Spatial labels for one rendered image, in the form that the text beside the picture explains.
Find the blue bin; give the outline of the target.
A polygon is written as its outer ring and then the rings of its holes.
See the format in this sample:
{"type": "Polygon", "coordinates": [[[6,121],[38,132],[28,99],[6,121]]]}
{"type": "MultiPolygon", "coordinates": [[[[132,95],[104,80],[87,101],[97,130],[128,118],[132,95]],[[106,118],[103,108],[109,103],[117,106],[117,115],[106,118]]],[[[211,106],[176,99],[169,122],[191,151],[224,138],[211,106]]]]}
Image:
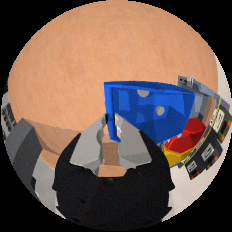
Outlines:
{"type": "Polygon", "coordinates": [[[113,114],[116,112],[159,144],[183,133],[195,93],[160,82],[109,81],[104,82],[104,96],[110,140],[121,142],[114,124],[113,114]],[[149,95],[140,97],[136,89],[149,91],[149,95]],[[165,109],[161,116],[155,112],[159,105],[165,109]]]}

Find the olive green tool case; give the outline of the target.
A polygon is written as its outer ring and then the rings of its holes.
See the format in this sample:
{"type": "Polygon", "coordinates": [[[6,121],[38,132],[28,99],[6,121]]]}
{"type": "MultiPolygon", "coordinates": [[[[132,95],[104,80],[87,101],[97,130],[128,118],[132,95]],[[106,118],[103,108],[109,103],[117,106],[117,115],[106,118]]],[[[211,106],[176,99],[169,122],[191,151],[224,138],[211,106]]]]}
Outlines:
{"type": "Polygon", "coordinates": [[[232,123],[232,115],[220,104],[217,116],[211,128],[220,144],[224,141],[232,123]]]}

